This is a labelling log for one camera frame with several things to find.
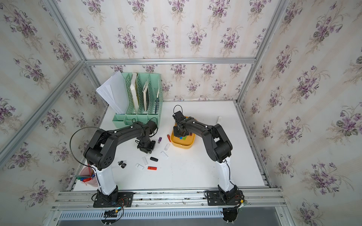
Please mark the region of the yellow plastic storage box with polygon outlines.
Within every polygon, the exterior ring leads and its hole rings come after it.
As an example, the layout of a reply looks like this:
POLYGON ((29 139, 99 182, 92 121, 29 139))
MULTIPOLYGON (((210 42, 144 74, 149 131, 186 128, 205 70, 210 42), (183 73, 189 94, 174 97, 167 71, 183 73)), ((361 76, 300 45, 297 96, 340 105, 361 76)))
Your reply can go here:
POLYGON ((175 147, 181 149, 190 149, 193 146, 196 137, 195 134, 189 133, 189 135, 186 136, 187 137, 186 140, 183 140, 183 137, 176 137, 174 135, 174 131, 172 131, 172 134, 170 136, 171 136, 171 143, 175 147))

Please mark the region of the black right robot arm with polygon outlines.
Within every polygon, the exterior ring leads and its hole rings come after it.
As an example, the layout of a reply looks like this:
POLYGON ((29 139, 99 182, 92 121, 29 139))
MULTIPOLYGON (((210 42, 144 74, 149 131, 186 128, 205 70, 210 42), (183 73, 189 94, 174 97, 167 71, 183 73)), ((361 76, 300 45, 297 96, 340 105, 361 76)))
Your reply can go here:
POLYGON ((219 193, 225 196, 234 196, 238 187, 232 181, 230 157, 232 143, 220 124, 214 126, 197 121, 193 117, 186 117, 182 110, 173 112, 175 137, 184 137, 189 133, 202 138, 209 158, 219 165, 219 193))

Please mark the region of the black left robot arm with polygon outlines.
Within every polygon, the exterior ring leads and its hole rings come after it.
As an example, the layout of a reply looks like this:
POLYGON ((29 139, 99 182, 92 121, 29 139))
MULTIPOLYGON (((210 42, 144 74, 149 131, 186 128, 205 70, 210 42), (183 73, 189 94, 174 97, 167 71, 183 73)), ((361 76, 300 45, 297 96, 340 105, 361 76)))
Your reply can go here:
POLYGON ((115 199, 118 194, 118 186, 114 181, 111 164, 113 163, 118 145, 132 140, 137 140, 137 149, 144 153, 152 153, 156 141, 150 138, 158 132, 158 119, 153 117, 147 123, 135 121, 130 126, 104 130, 95 126, 87 126, 78 129, 69 140, 69 150, 72 157, 82 166, 92 169, 98 183, 97 194, 104 199, 115 199), (95 129, 90 142, 83 152, 87 163, 79 161, 72 151, 72 139, 80 131, 95 129))

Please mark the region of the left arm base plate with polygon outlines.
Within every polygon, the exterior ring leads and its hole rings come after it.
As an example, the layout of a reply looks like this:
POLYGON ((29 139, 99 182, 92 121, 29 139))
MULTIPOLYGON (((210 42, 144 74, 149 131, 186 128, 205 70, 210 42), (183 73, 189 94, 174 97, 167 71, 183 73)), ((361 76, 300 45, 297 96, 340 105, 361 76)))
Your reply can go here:
POLYGON ((98 189, 93 199, 93 208, 131 207, 133 196, 133 192, 119 192, 117 187, 110 195, 104 195, 98 189))

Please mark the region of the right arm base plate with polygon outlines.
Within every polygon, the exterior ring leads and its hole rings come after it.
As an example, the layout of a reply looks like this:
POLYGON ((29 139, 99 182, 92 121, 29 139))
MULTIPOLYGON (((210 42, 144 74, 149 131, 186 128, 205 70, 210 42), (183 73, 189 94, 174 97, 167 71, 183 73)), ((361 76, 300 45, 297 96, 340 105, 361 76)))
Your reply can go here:
POLYGON ((241 206, 245 202, 243 192, 237 186, 225 192, 220 187, 218 190, 206 190, 204 196, 208 206, 241 206))

